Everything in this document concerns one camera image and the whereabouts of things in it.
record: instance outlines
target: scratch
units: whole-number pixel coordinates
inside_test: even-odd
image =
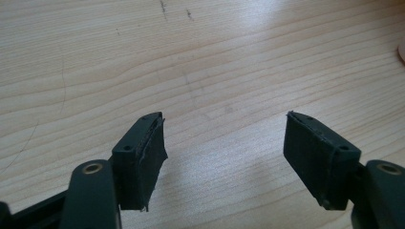
[[[33,133],[35,132],[36,127],[38,126],[38,124],[39,124],[39,120],[36,121],[35,127],[33,128],[33,131],[32,131],[32,133],[31,133],[31,135],[30,135],[30,138],[28,138],[28,141],[25,143],[23,149],[22,149],[22,150],[18,153],[18,155],[12,160],[12,162],[0,173],[0,175],[3,174],[4,172],[6,172],[7,169],[9,169],[9,167],[12,166],[12,164],[14,163],[14,161],[17,160],[17,159],[20,157],[21,153],[25,150],[25,148],[27,147],[28,143],[30,143],[31,138],[32,138],[32,136],[33,136]]]
[[[190,20],[194,21],[194,18],[191,16],[191,11],[189,9],[185,9],[185,11],[187,12],[188,18],[190,18]]]
[[[63,102],[62,102],[62,108],[60,109],[59,114],[62,114],[63,108],[65,107],[65,101],[66,101],[66,82],[65,82],[65,58],[63,58],[62,55],[62,81],[63,81]]]
[[[160,0],[160,6],[161,6],[161,12],[163,12],[164,19],[167,21],[167,15],[166,15],[166,4]]]

